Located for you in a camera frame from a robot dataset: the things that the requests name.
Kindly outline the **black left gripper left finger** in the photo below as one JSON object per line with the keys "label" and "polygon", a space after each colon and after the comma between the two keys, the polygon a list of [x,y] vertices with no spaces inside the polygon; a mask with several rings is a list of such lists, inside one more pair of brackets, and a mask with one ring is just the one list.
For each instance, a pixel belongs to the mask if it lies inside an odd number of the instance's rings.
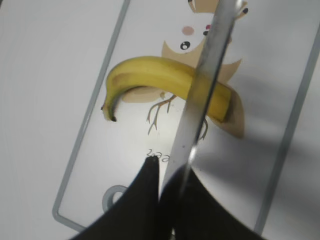
{"label": "black left gripper left finger", "polygon": [[118,201],[73,240],[170,240],[159,217],[159,159],[145,159]]}

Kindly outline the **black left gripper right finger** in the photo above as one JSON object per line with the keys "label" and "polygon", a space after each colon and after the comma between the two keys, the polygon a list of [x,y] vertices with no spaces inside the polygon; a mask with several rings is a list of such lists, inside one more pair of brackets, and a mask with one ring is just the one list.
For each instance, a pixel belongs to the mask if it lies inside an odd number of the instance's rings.
{"label": "black left gripper right finger", "polygon": [[193,170],[180,168],[159,201],[159,238],[177,240],[260,240],[262,237],[223,208]]}

